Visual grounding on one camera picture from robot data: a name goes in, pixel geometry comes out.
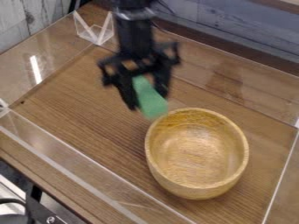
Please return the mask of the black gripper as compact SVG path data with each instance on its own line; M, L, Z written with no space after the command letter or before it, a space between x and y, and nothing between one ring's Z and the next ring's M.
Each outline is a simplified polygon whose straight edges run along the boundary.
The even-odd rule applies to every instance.
M169 96L173 68L181 64L179 43L157 42L150 19L115 19L118 51L98 62L103 85L114 85L130 110L139 103L133 78L154 75L154 88L163 98Z

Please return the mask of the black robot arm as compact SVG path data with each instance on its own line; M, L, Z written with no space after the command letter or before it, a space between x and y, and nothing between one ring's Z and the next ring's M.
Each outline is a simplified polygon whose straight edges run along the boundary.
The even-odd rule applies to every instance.
M141 108L134 78L151 74L154 90L166 98L174 66L181 64L179 43L157 42L151 4L159 0L111 0L118 51L98 62L102 83L115 86L130 110Z

